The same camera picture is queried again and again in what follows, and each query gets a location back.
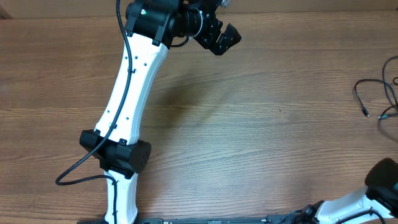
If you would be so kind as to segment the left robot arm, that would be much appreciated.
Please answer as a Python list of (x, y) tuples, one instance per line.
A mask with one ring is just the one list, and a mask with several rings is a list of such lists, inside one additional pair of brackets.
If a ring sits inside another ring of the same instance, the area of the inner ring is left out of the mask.
[(133, 1), (122, 26), (123, 60), (106, 109), (80, 145), (99, 160), (107, 182), (108, 209), (101, 223), (134, 223), (138, 217), (136, 186), (149, 160), (151, 145), (139, 138), (142, 113), (154, 78), (174, 38), (194, 39), (215, 55), (241, 40), (232, 25), (216, 17), (228, 0)]

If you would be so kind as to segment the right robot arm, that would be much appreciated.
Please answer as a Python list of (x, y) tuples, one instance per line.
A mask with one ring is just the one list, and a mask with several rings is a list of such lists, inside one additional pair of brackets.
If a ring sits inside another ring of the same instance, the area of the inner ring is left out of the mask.
[(336, 200), (307, 206), (294, 222), (385, 223), (391, 218), (397, 218), (397, 162), (385, 158), (369, 171), (363, 187)]

